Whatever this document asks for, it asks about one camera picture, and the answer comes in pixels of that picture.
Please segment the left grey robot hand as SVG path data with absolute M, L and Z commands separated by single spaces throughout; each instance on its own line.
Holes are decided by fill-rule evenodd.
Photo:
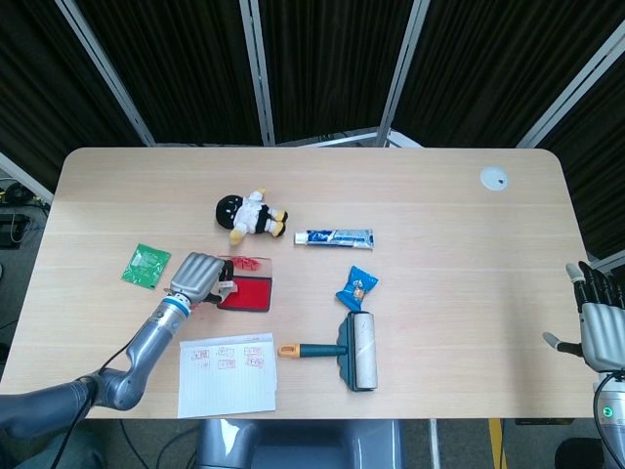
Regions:
M 198 252 L 188 254 L 169 287 L 172 296 L 185 297 L 191 305 L 219 305 L 237 291 L 232 260 Z

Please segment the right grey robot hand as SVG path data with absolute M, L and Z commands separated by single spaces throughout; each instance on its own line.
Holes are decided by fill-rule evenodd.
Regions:
M 624 283 L 583 261 L 566 264 L 580 326 L 580 341 L 562 341 L 550 332 L 543 340 L 560 353 L 574 355 L 597 373 L 624 371 Z

